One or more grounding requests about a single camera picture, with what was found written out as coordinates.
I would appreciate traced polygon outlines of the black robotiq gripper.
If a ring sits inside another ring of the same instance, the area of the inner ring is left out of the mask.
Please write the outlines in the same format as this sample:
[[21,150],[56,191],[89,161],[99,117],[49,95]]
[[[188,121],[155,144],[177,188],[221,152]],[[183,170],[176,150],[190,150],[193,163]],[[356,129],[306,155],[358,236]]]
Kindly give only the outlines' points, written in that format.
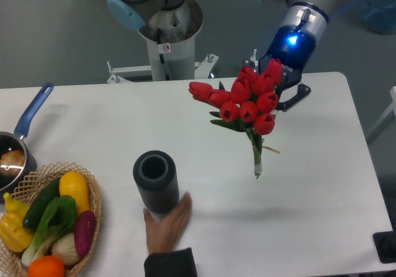
[[[277,111],[289,111],[311,93],[311,88],[300,81],[302,71],[315,47],[316,40],[310,33],[301,30],[296,32],[295,27],[286,25],[278,29],[266,54],[259,59],[260,74],[266,70],[271,59],[279,59],[286,73],[283,89],[297,85],[296,95],[285,102],[279,102]],[[242,66],[255,70],[256,62],[245,59]]]

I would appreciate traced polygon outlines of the dark sleeved forearm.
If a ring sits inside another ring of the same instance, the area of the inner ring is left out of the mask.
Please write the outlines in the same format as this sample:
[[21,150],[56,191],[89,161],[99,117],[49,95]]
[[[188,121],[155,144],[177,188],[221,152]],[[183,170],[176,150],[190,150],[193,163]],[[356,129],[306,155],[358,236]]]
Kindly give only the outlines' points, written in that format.
[[144,262],[144,271],[145,276],[151,277],[197,277],[190,247],[169,253],[150,254]]

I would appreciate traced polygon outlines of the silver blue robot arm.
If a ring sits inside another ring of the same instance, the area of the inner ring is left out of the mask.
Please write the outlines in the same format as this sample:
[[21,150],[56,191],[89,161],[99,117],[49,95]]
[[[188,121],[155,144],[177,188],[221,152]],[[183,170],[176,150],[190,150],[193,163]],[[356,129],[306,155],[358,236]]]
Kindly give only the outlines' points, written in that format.
[[[330,16],[341,0],[279,0],[288,12],[265,55],[245,64],[263,73],[271,59],[279,59],[283,78],[275,92],[296,87],[296,95],[278,104],[288,111],[310,94],[301,83],[303,69],[317,46]],[[206,79],[216,57],[195,62],[195,38],[203,24],[202,9],[195,0],[108,0],[112,16],[146,40],[150,71],[155,81]]]

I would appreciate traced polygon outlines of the person's hand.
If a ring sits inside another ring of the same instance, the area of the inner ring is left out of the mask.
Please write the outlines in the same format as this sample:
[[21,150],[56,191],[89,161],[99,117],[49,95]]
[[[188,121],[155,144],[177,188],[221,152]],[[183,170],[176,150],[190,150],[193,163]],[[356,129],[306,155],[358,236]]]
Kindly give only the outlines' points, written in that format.
[[186,192],[181,201],[160,221],[155,221],[146,208],[143,209],[148,254],[170,253],[184,234],[191,215],[192,198]]

